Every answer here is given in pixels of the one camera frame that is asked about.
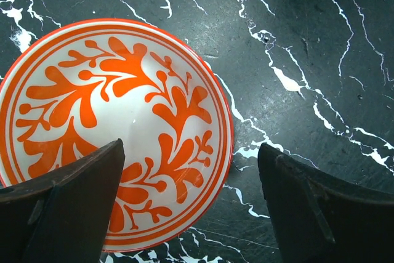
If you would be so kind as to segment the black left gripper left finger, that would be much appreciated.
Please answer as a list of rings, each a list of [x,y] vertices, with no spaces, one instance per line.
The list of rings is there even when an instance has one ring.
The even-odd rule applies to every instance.
[[[1,188],[1,262],[98,262],[124,160],[118,139]]]

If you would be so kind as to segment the orange leaf patterned bowl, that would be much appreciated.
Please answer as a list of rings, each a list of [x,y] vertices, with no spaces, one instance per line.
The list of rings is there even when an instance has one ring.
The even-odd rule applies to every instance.
[[[30,46],[1,83],[1,183],[19,184],[121,139],[104,250],[137,251],[191,227],[223,187],[233,123],[212,70],[175,36],[100,18]]]

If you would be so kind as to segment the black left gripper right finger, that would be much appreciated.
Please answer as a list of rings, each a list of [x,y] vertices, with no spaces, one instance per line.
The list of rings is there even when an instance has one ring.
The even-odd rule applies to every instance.
[[[351,184],[268,144],[263,197],[283,262],[393,262],[393,195]]]

